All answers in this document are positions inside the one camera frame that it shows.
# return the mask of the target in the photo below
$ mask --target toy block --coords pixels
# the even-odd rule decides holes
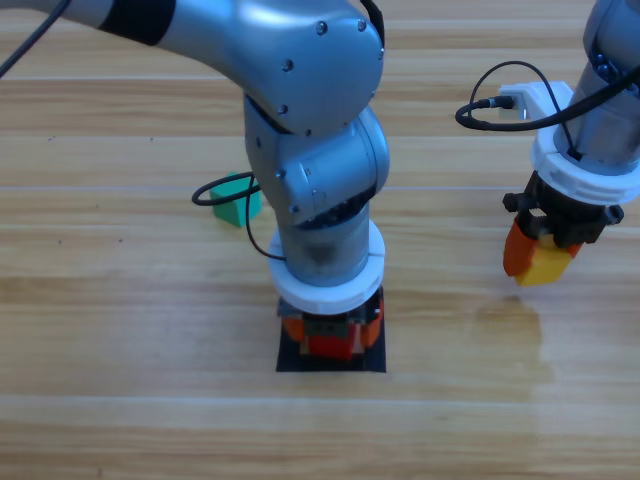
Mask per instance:
[[[521,287],[554,283],[567,269],[573,256],[568,249],[556,247],[552,235],[545,235],[538,240],[531,265],[516,276],[516,282]]]
[[[247,188],[249,188],[249,180],[249,178],[241,178],[240,180],[234,180],[233,182],[228,182],[212,188],[211,190],[209,190],[211,200],[218,200],[220,198],[245,191]],[[230,223],[231,225],[235,225],[236,227],[245,227],[247,225],[246,208],[247,199],[241,198],[224,205],[213,207],[213,214],[221,220]],[[249,219],[252,220],[261,211],[262,198],[260,196],[260,192],[256,192],[251,195],[251,202],[249,204]]]
[[[380,338],[380,327],[384,317],[384,300],[380,300],[380,309],[376,318],[368,325],[360,327],[360,343],[364,348],[371,348]]]
[[[356,339],[356,326],[349,325],[348,328],[347,338],[323,335],[309,337],[309,353],[325,358],[334,358],[346,362],[351,361],[353,344]]]
[[[291,340],[304,341],[304,320],[301,318],[283,318],[282,326],[287,331]]]
[[[521,275],[531,267],[537,244],[538,241],[535,238],[527,237],[522,233],[517,222],[513,222],[507,236],[502,260],[502,266],[508,276]]]

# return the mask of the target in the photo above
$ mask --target black cable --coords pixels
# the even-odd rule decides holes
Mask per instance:
[[[227,195],[226,197],[218,198],[216,200],[200,200],[200,196],[202,196],[203,193],[208,192],[212,188],[218,187],[220,185],[224,185],[225,183],[228,183],[228,182],[242,180],[243,178],[250,178],[249,187],[243,192],[234,193],[233,195]],[[201,207],[218,207],[220,205],[231,203],[235,200],[246,198],[247,205],[245,210],[245,218],[246,218],[246,224],[247,224],[247,235],[249,235],[249,240],[251,241],[251,244],[259,253],[261,253],[265,257],[272,258],[274,260],[284,261],[286,260],[285,257],[279,257],[277,255],[272,255],[268,252],[265,252],[262,248],[260,248],[255,238],[253,237],[253,232],[251,231],[250,215],[249,215],[249,206],[250,206],[249,202],[251,201],[251,195],[260,191],[259,185],[256,185],[255,187],[253,186],[253,182],[255,181],[255,178],[256,177],[253,174],[253,172],[245,172],[245,173],[238,173],[236,175],[229,175],[228,177],[221,178],[219,180],[216,180],[215,182],[207,183],[206,185],[203,185],[202,187],[200,187],[192,195],[191,201]]]
[[[508,62],[503,62],[500,63],[498,65],[496,65],[495,67],[489,69],[489,71],[487,73],[485,73],[480,80],[478,80],[478,83],[476,83],[476,86],[473,88],[473,92],[471,93],[471,100],[469,101],[469,104],[471,105],[475,98],[476,98],[476,93],[478,93],[478,89],[480,88],[480,86],[482,85],[482,83],[487,79],[487,77],[489,75],[491,75],[493,72],[495,72],[496,70],[502,68],[502,67],[507,67],[509,65],[520,65],[523,67],[527,67],[530,70],[533,70],[542,80],[542,83],[544,83],[544,86],[547,88],[547,91],[549,92],[549,96],[551,97],[551,101],[553,102],[553,106],[556,107],[556,111],[560,112],[560,105],[558,105],[558,100],[556,99],[555,94],[553,93],[553,89],[551,88],[551,85],[549,84],[549,81],[547,80],[547,77],[544,76],[544,74],[535,66],[532,65],[530,63],[527,62],[523,62],[521,60],[511,60]],[[469,110],[468,112],[468,116],[471,117],[471,110]],[[569,128],[567,127],[566,122],[561,122],[562,125],[562,129],[564,130],[564,134],[567,137],[567,141],[569,142],[569,153],[576,155],[577,151],[575,148],[575,145],[573,143],[573,140],[571,138],[571,134],[569,133]]]
[[[40,40],[40,38],[45,33],[47,33],[47,30],[49,30],[51,28],[51,25],[53,25],[56,20],[58,20],[58,18],[62,16],[62,14],[70,4],[71,0],[62,0],[58,4],[58,6],[53,10],[53,12],[51,12],[51,15],[49,15],[44,23],[40,25],[36,29],[36,31],[33,32],[31,36],[27,38],[27,40],[25,40],[25,42],[20,45],[20,47],[18,47],[18,49],[13,52],[13,54],[11,54],[11,56],[0,66],[0,78],[2,78],[9,70],[11,70],[11,67],[18,63],[18,61],[24,56],[25,53],[31,50],[31,47],[33,47],[36,42]]]
[[[558,125],[559,123],[574,120],[590,112],[606,101],[612,99],[638,80],[640,80],[640,67],[634,68],[627,75],[621,77],[620,80],[598,90],[596,93],[589,97],[583,98],[570,107],[565,108],[564,110],[561,110],[560,112],[550,115],[546,118],[534,120],[532,122],[491,123],[477,120],[472,116],[467,116],[467,113],[478,108],[489,108],[477,106],[478,102],[475,102],[475,104],[465,105],[464,107],[460,108],[456,112],[456,121],[465,128],[492,132],[526,132],[530,130],[553,127],[555,125]]]
[[[249,192],[251,190],[251,187],[253,186],[253,181],[255,180],[255,176],[253,175],[253,173],[251,173],[251,180],[249,180],[249,188],[246,190],[247,192]],[[262,255],[264,255],[267,258],[272,258],[274,260],[282,260],[285,261],[286,258],[285,257],[280,257],[278,255],[272,255],[268,252],[265,252],[262,248],[260,248],[260,246],[258,245],[258,243],[256,242],[256,239],[253,238],[253,233],[251,232],[251,224],[249,222],[249,202],[251,201],[251,195],[247,194],[247,205],[246,205],[246,222],[247,222],[247,234],[249,235],[249,240],[251,240],[251,244],[253,245],[253,247],[260,252]]]
[[[212,188],[219,187],[220,185],[224,185],[228,182],[233,182],[235,180],[241,180],[243,178],[249,178],[253,176],[253,172],[238,173],[236,175],[230,175],[228,177],[221,178],[220,180],[216,180],[215,182],[207,183],[206,185],[203,185],[195,191],[195,193],[191,197],[191,201],[200,207],[217,207],[219,205],[224,205],[225,203],[233,202],[234,200],[246,198],[249,195],[253,195],[256,192],[259,192],[260,186],[256,185],[255,187],[250,187],[244,192],[234,193],[233,195],[227,195],[226,197],[218,198],[216,200],[200,199],[203,193],[208,192]]]

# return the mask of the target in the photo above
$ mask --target robotic arm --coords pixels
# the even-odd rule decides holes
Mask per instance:
[[[0,0],[0,9],[51,13],[58,3]],[[369,200],[386,182],[389,151],[368,106],[384,25],[372,0],[362,3],[369,19],[349,0],[72,0],[64,13],[241,87],[249,163],[278,222],[270,252],[285,259],[270,259],[283,326],[300,343],[333,338],[308,348],[342,359],[356,324],[365,347],[379,335],[384,269]]]
[[[584,244],[622,221],[619,205],[640,193],[639,25],[640,0],[598,0],[585,29],[588,63],[576,91],[553,85],[560,108],[571,108],[633,77],[608,101],[563,126],[539,130],[529,184],[504,198],[507,210],[516,213],[504,268],[521,286],[558,280]],[[517,109],[523,119],[556,114],[542,83],[503,86],[500,95],[493,101],[506,98],[506,108]],[[544,215],[534,215],[534,209]]]

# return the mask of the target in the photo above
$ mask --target red block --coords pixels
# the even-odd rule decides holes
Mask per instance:
[[[356,325],[349,325],[347,338],[313,336],[309,337],[309,353],[320,357],[351,361],[353,344],[356,339]]]

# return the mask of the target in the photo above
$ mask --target black band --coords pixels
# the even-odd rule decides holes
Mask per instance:
[[[100,30],[145,45],[157,45],[167,33],[176,0],[114,0]]]

